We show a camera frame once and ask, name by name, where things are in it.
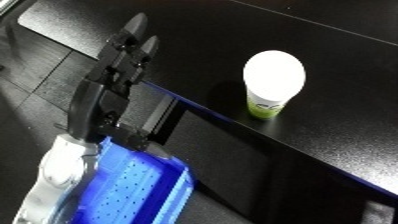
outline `black tabletop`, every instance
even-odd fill
[[[392,32],[367,36],[377,33],[375,24],[370,33],[353,33],[332,22],[210,0],[41,0],[20,23],[95,58],[109,35],[138,12],[149,17],[147,33],[161,40],[148,84],[398,194],[398,49]],[[252,55],[271,49],[299,58],[307,82],[278,117],[259,121],[246,110],[242,68]]]

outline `green label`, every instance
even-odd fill
[[[247,99],[250,113],[260,119],[267,119],[276,116],[284,107],[284,105],[268,106],[264,104],[255,104]]]

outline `cup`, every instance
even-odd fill
[[[300,92],[305,70],[294,56],[282,51],[254,55],[243,69],[250,113],[260,119],[275,117]]]

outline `blue plastic part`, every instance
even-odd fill
[[[96,176],[73,224],[174,223],[193,191],[186,164],[102,143]]]

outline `robotic hand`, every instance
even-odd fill
[[[100,52],[97,65],[74,94],[67,134],[57,136],[43,157],[36,183],[14,224],[69,223],[81,194],[94,177],[99,143],[106,136],[135,150],[151,145],[144,131],[117,123],[129,103],[130,87],[141,81],[158,48],[156,36],[138,45],[146,24],[146,16],[138,14]]]

